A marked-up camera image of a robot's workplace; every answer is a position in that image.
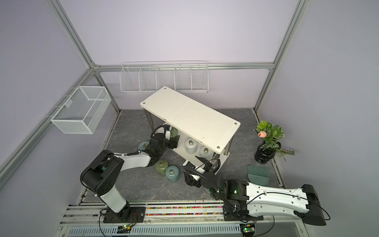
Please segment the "small green canister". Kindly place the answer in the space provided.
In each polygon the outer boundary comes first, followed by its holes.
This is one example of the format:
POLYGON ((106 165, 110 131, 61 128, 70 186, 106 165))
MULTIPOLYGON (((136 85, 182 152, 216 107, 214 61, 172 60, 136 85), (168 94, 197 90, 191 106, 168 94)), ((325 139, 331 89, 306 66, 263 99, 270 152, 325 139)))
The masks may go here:
POLYGON ((178 130, 174 127, 171 127, 170 133, 171 133, 171 135, 170 135, 171 138, 178 136, 178 130))

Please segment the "grey canister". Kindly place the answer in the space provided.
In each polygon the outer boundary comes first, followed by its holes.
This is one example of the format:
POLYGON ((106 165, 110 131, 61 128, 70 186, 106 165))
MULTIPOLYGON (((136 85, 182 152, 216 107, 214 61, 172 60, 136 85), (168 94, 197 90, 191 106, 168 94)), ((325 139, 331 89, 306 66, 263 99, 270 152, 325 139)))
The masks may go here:
POLYGON ((197 152, 198 142, 192 138, 185 140, 185 150, 188 154, 194 154, 197 152))
POLYGON ((213 155, 214 155, 214 152, 205 146, 202 146, 199 149, 199 157, 204 158, 207 161, 211 160, 213 158, 213 155))

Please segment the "light blue canister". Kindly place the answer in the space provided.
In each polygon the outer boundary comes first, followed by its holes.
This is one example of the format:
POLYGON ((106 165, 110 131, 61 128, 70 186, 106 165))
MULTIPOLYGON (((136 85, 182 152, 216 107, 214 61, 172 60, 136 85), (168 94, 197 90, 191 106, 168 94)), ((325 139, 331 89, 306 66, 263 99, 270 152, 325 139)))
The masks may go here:
POLYGON ((150 143, 149 141, 141 142, 141 143, 139 144, 139 146, 138 146, 138 150, 139 150, 139 151, 145 151, 145 150, 148 148, 149 143, 150 143))
POLYGON ((165 176, 170 183, 177 183, 180 179, 180 172, 178 167, 169 166, 165 171, 165 176))

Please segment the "large green canister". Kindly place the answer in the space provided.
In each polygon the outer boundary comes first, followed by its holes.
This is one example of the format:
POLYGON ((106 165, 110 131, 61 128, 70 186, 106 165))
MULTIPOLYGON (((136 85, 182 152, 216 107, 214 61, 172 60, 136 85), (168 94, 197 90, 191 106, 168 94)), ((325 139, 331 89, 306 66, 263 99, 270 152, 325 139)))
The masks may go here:
POLYGON ((158 175, 165 177, 165 172, 167 168, 169 167, 168 161, 166 160, 160 160, 155 164, 155 170, 158 173, 158 175))

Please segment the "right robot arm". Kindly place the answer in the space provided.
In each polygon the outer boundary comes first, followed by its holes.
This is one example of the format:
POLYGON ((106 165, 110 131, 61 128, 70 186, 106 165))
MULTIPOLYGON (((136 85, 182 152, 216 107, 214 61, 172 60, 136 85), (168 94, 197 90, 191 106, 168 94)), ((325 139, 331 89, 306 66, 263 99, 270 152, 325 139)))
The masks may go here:
POLYGON ((225 221, 248 222, 263 216, 286 216, 313 226, 325 226, 331 219, 321 207, 312 185, 297 189, 266 187, 237 179, 223 179, 211 169, 187 163, 182 167, 186 183, 204 187, 211 197, 221 200, 225 221))

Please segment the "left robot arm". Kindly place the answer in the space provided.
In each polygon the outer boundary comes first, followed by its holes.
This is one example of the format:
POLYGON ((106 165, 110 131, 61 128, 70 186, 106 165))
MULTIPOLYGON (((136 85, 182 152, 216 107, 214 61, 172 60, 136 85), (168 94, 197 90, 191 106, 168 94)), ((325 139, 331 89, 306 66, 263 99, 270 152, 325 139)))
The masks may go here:
POLYGON ((145 150, 127 154, 103 150, 84 169, 80 181, 107 206, 105 223, 142 222, 144 211, 130 209, 130 203, 115 186, 116 180, 121 171, 155 165, 167 149, 178 147, 179 139, 179 135, 167 138, 165 134, 157 133, 152 135, 145 150))

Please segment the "white two-tier shelf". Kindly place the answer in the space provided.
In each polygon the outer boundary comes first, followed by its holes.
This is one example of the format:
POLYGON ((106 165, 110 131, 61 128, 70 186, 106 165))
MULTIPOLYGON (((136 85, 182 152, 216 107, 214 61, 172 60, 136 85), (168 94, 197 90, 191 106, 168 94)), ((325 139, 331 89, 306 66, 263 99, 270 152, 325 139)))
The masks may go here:
POLYGON ((213 110, 177 91, 163 87, 140 103, 148 118, 154 115, 178 130, 178 147, 173 150, 185 161, 196 166, 202 161, 199 149, 205 146, 219 154, 221 167, 230 155, 230 145, 240 127, 240 122, 213 110), (185 140, 192 138, 198 142, 197 152, 188 154, 185 140))

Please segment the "green dustpan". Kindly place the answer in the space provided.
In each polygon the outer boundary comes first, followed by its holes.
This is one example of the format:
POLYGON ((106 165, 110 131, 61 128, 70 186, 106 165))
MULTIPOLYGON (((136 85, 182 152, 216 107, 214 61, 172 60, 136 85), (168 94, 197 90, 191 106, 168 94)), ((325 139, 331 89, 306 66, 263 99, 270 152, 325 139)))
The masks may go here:
POLYGON ((266 186, 269 184, 269 169, 262 166, 247 166, 247 176, 251 183, 266 186))

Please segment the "artificial plant in black pot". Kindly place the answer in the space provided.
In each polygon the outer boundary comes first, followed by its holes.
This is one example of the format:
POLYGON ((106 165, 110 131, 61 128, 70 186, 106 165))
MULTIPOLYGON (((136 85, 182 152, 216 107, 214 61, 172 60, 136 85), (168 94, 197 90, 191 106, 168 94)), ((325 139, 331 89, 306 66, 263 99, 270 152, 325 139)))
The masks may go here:
POLYGON ((254 158, 258 163, 267 164, 276 155, 280 157, 295 155, 293 150, 284 149, 281 146, 281 140, 285 137, 285 132, 281 126, 274 125, 273 122, 261 120, 254 127, 254 131, 263 140, 254 154, 254 158))

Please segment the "white mesh basket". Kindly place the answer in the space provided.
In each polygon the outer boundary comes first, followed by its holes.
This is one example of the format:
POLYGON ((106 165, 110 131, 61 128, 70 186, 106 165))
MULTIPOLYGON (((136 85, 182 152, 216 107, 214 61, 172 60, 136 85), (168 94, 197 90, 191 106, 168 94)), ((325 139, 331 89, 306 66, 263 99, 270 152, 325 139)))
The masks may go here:
POLYGON ((80 86, 50 121, 64 134, 93 134, 110 103, 105 87, 80 86))

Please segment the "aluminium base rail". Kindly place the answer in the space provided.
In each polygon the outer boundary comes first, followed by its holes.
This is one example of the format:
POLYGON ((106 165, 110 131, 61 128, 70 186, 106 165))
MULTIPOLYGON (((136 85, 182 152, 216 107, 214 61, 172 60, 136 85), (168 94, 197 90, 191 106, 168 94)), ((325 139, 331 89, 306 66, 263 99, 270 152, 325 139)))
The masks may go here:
POLYGON ((83 202, 69 206, 58 226, 57 237, 308 237, 304 224, 289 217, 265 216, 242 223, 225 221, 223 204, 210 200, 133 201, 139 217, 106 223, 105 205, 83 202))

